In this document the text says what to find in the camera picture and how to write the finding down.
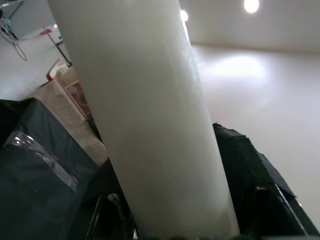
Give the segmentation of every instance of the white pillar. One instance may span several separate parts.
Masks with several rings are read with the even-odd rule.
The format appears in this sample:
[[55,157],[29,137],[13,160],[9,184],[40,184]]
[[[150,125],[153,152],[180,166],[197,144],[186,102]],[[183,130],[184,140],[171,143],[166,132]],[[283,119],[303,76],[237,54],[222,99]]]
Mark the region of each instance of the white pillar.
[[142,236],[237,234],[178,0],[49,4]]

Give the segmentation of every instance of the white column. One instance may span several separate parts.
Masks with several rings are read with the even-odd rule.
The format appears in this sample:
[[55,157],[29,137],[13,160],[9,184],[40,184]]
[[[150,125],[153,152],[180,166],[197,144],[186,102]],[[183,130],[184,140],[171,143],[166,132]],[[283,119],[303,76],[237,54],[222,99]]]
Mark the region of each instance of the white column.
[[49,4],[142,236],[237,234],[178,0]]

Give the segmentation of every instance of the black fabric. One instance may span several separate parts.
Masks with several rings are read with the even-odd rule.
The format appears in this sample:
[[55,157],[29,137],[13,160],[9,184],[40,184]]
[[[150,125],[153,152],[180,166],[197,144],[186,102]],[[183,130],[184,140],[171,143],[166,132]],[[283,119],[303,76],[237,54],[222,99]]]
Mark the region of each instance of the black fabric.
[[213,128],[240,233],[254,238],[318,236],[286,181],[250,140],[219,124]]
[[[119,196],[122,217],[115,204],[108,200],[109,194]],[[97,219],[96,224],[91,222],[91,219]],[[94,228],[94,233],[92,238],[88,238],[87,235],[92,228]],[[132,239],[135,228],[136,224],[131,216],[129,206],[108,159],[92,178],[67,239]]]
[[22,131],[77,179],[76,191],[32,151],[0,149],[0,239],[65,240],[98,166],[38,100],[0,100],[0,139]]

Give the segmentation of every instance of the cable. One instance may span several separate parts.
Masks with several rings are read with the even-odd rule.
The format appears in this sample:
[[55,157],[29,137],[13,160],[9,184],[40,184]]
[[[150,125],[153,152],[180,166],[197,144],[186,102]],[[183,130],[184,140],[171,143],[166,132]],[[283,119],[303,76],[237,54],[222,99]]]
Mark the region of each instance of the cable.
[[25,52],[19,46],[13,32],[11,31],[10,20],[3,16],[0,18],[0,34],[5,40],[7,40],[8,43],[14,46],[15,51],[20,56],[20,58],[22,58],[24,61],[28,61]]

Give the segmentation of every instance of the plastic wrap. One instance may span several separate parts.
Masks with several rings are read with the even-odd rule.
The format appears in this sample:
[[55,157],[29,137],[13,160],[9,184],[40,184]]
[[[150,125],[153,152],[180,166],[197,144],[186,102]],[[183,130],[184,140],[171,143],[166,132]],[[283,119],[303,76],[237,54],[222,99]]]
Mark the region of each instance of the plastic wrap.
[[77,190],[78,180],[59,164],[55,156],[49,153],[31,136],[25,134],[22,131],[14,131],[6,141],[6,145],[8,144],[17,146],[27,151],[31,151],[35,156],[43,160],[62,182],[69,186],[73,191]]

